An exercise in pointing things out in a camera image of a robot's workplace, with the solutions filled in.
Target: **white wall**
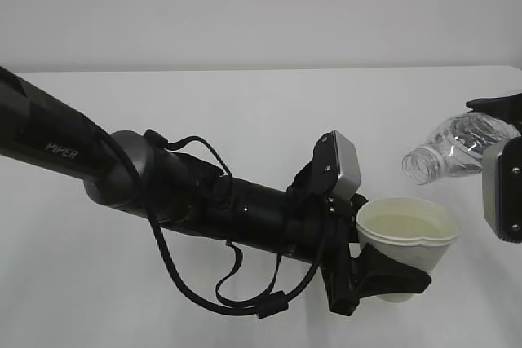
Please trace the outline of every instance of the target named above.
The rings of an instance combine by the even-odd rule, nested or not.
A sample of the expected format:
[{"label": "white wall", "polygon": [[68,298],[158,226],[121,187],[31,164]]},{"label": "white wall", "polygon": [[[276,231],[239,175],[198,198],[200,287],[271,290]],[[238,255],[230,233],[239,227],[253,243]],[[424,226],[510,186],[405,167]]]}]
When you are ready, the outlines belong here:
[{"label": "white wall", "polygon": [[522,65],[520,0],[0,0],[14,70]]},{"label": "white wall", "polygon": [[[78,181],[0,157],[2,348],[521,346],[522,244],[503,243],[491,232],[482,214],[480,176],[418,187],[400,167],[402,156],[442,119],[463,111],[467,99],[519,89],[520,70],[25,77],[108,131],[152,127],[171,140],[201,134],[237,177],[279,189],[308,162],[317,138],[338,129],[356,145],[362,194],[371,200],[419,196],[445,205],[461,237],[427,291],[406,303],[368,298],[350,318],[331,314],[317,276],[284,313],[262,321],[228,318],[177,292],[144,219],[91,203]],[[187,283],[214,298],[214,283],[232,266],[230,249],[174,232],[166,232],[166,240]],[[245,265],[225,294],[257,293],[274,262],[273,254],[246,248]],[[277,287],[288,292],[306,269],[286,259]]]}]

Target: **robotic arm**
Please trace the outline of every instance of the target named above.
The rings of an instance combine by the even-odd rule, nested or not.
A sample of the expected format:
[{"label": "robotic arm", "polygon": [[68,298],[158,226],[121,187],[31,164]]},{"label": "robotic arm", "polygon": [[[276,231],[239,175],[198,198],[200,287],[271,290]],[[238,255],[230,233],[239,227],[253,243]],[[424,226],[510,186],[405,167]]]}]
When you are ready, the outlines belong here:
[{"label": "robotic arm", "polygon": [[[179,152],[205,144],[223,170]],[[234,178],[217,152],[197,136],[169,143],[158,133],[129,130],[108,135],[80,112],[0,68],[0,154],[83,180],[96,203],[147,218],[171,279],[207,310],[264,318],[288,308],[321,269],[330,310],[351,315],[363,297],[422,293],[429,275],[366,245],[358,258],[356,193],[361,177],[353,144],[339,132],[323,134],[313,156],[285,192]],[[187,287],[175,268],[161,229],[226,240],[236,263],[216,286],[221,305]],[[276,272],[257,297],[233,301],[219,286],[237,271],[242,254],[232,242],[273,252]],[[289,293],[272,292],[281,257],[310,263]]]}]

